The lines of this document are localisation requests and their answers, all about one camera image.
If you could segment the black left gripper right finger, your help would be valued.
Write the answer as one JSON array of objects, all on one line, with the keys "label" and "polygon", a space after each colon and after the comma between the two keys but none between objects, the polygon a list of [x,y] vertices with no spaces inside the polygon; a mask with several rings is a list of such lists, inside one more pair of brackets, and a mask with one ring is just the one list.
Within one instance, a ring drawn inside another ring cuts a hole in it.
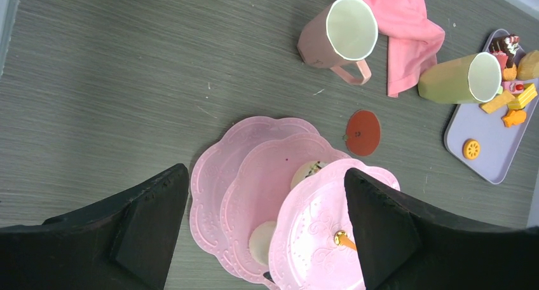
[{"label": "black left gripper right finger", "polygon": [[356,168],[344,186],[366,288],[538,288],[537,227],[459,216]]}]

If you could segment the orange wafer bar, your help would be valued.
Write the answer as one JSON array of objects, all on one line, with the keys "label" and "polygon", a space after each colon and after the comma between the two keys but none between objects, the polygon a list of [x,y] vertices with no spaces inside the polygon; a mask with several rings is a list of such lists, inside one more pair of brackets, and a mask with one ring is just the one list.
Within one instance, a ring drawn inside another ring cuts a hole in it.
[{"label": "orange wafer bar", "polygon": [[489,102],[480,105],[480,108],[487,114],[492,114],[509,102],[515,99],[515,96],[508,90],[504,90],[501,94],[496,95]]}]

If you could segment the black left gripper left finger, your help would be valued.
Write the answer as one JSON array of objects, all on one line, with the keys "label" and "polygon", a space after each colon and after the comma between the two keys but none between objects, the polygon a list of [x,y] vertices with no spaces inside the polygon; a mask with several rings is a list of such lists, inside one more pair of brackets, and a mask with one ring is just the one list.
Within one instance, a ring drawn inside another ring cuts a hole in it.
[{"label": "black left gripper left finger", "polygon": [[40,225],[1,228],[1,288],[163,289],[188,193],[178,163]]}]

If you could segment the sprinkled chocolate donut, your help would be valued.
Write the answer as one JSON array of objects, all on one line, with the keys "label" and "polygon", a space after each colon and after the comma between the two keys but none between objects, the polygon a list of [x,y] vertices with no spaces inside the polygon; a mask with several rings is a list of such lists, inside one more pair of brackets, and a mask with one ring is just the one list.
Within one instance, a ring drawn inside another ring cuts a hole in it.
[{"label": "sprinkled chocolate donut", "polygon": [[323,169],[325,166],[327,166],[327,162],[322,161],[309,161],[300,166],[294,176],[292,177],[292,181],[290,183],[290,189],[293,190],[301,181],[304,179],[318,173],[321,169]]}]

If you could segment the pink three-tier dessert stand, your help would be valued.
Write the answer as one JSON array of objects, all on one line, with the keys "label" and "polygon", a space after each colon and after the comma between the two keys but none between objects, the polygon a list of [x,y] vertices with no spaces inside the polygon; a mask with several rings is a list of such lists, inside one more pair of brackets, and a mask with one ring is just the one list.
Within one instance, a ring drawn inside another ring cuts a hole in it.
[{"label": "pink three-tier dessert stand", "polygon": [[[290,189],[297,169],[327,162]],[[190,229],[231,275],[269,289],[363,289],[344,175],[363,170],[389,187],[396,177],[334,149],[300,118],[255,116],[233,125],[196,162]],[[268,266],[249,252],[260,224],[276,221]]]}]

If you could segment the white round cake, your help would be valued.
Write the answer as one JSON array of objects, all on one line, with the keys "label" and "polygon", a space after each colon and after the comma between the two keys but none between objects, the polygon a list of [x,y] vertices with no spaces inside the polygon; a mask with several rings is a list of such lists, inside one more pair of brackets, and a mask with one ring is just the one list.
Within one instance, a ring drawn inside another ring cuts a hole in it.
[{"label": "white round cake", "polygon": [[249,252],[260,265],[268,266],[271,239],[275,232],[276,221],[266,221],[254,229],[249,238]]}]

